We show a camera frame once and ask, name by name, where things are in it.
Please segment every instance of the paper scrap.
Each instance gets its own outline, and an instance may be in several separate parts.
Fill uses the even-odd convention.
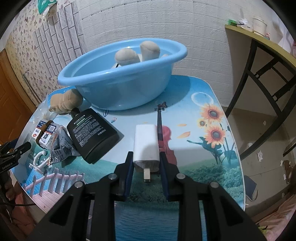
[[[261,150],[257,153],[258,156],[258,161],[261,162],[263,160],[263,153],[261,152]]]

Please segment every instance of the bubble illustration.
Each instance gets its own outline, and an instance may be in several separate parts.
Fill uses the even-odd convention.
[[[191,95],[191,99],[194,104],[203,107],[205,104],[214,104],[214,100],[211,96],[203,92],[195,92]]]

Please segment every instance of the beige plush toy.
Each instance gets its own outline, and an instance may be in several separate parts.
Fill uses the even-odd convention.
[[[160,48],[152,41],[144,41],[140,44],[141,54],[137,54],[130,48],[123,48],[116,52],[116,63],[112,66],[112,69],[121,67],[124,65],[135,64],[147,60],[159,58]]]
[[[54,94],[50,99],[49,110],[57,114],[69,113],[75,107],[82,105],[83,97],[76,89],[70,89],[63,94]]]

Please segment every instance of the white wall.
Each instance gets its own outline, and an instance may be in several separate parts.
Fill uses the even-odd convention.
[[[235,91],[236,71],[224,25],[229,18],[240,19],[242,11],[249,20],[262,17],[267,30],[274,31],[272,10],[262,0],[77,0],[77,5],[89,50],[134,37],[179,41],[187,46],[188,56],[173,73],[206,80],[224,106]]]

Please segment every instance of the round table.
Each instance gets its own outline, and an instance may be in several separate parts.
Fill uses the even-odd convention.
[[[45,101],[49,105],[55,93],[64,93],[67,87],[54,91]],[[162,122],[166,155],[180,172],[203,183],[217,181],[245,208],[244,181],[239,153],[229,123],[211,87],[201,79],[172,75],[165,91],[151,102],[123,111],[100,110],[84,100],[81,110],[93,108],[119,132],[120,141],[94,164],[82,157],[68,158],[42,171],[32,168],[34,157],[43,149],[31,139],[33,114],[25,127],[19,143],[33,143],[27,155],[13,168],[13,173],[33,201],[46,213],[64,192],[77,180],[96,182],[112,173],[117,164],[125,161],[128,151],[133,151],[135,126]],[[58,115],[54,122],[67,126],[71,116]],[[48,158],[49,151],[41,156]],[[205,217],[201,211],[203,240],[206,240]],[[177,240],[178,203],[168,203],[157,175],[144,183],[143,174],[134,172],[130,197],[127,202],[115,205],[117,240]]]

